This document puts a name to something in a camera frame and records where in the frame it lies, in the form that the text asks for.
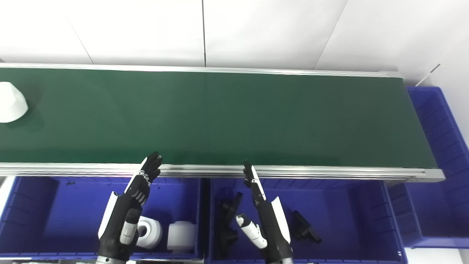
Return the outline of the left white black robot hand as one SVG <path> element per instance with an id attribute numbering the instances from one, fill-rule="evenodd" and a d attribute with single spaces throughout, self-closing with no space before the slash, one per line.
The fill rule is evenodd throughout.
<path id="1" fill-rule="evenodd" d="M 123 194 L 111 192 L 98 230 L 97 264 L 125 264 L 136 247 L 143 205 L 151 184 L 160 174 L 163 158 L 155 151 L 133 174 Z"/>

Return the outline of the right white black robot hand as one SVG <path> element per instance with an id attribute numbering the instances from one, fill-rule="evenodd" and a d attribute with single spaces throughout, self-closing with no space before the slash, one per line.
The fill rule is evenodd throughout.
<path id="1" fill-rule="evenodd" d="M 290 232 L 279 197 L 268 201 L 256 169 L 247 160 L 243 165 L 244 184 L 251 190 L 260 224 L 240 213 L 236 215 L 238 226 L 260 250 L 266 264 L 293 264 Z"/>

